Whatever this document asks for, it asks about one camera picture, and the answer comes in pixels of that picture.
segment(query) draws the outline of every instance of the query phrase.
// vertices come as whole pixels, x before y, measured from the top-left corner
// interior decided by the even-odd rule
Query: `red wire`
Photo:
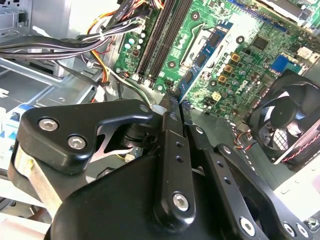
[[[304,145],[297,153],[293,154],[291,157],[287,157],[285,158],[282,162],[287,162],[291,159],[294,159],[296,156],[298,156],[303,150],[305,150],[307,147],[309,147],[311,144],[313,144],[318,138],[320,138],[320,133],[314,137],[314,139],[312,139],[309,143],[307,143],[306,145]]]

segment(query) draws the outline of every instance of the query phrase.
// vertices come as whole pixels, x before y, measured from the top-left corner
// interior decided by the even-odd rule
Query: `screw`
[[[284,226],[285,230],[286,230],[292,237],[295,237],[295,236],[296,236],[295,231],[293,230],[293,228],[292,228],[288,223],[284,223],[283,226]]]
[[[170,113],[170,118],[172,118],[175,121],[178,121],[178,118],[174,113]]]
[[[48,132],[52,132],[54,130],[58,129],[58,123],[55,120],[52,120],[50,118],[44,118],[42,120],[39,121],[39,127],[42,130],[48,131]]]
[[[309,238],[309,234],[308,234],[308,232],[306,231],[306,229],[305,229],[303,226],[301,226],[299,223],[297,223],[296,226],[298,227],[299,232],[300,232],[303,236],[305,236],[306,238]]]
[[[189,208],[189,202],[185,196],[180,193],[173,195],[174,205],[181,211],[185,212]]]
[[[240,218],[240,224],[243,230],[251,237],[253,237],[256,234],[256,230],[254,225],[246,218],[241,217]]]
[[[196,127],[195,128],[195,130],[198,132],[198,133],[200,133],[200,134],[203,134],[204,133],[204,131],[200,128],[200,127]]]
[[[223,150],[224,150],[227,154],[231,154],[230,149],[227,148],[226,146],[223,146]]]
[[[140,105],[140,109],[145,113],[149,112],[148,108],[145,105]]]
[[[71,148],[81,150],[86,147],[86,141],[80,136],[71,136],[68,139],[68,144]]]

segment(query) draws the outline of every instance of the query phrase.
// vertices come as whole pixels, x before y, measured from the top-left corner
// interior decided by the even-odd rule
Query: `ram slot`
[[[149,77],[153,80],[159,75],[162,66],[164,65],[167,56],[173,46],[173,43],[177,37],[177,34],[181,28],[181,25],[186,18],[186,15],[189,12],[193,0],[183,0],[179,1],[176,11],[174,13],[174,17],[168,28],[165,37],[162,42],[162,48],[158,52],[157,56],[155,57],[155,61],[151,67],[149,72]]]
[[[165,7],[159,14],[159,17],[154,25],[151,37],[144,50],[143,57],[141,58],[139,66],[136,70],[136,72],[140,76],[144,76],[146,73],[148,65],[155,52],[156,46],[159,44],[159,39],[165,29],[166,23],[171,15],[171,12],[175,6],[176,1],[177,0],[166,0],[164,3]]]

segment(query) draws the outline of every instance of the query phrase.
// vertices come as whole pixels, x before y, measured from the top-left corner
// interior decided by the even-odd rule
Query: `cooling fan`
[[[253,110],[248,125],[269,160],[301,168],[320,146],[320,87],[287,70]]]

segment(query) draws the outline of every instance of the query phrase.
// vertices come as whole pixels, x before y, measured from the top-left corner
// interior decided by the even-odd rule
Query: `motherboard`
[[[320,0],[270,2],[166,0],[125,35],[115,71],[241,122],[285,70],[303,75],[320,57]]]

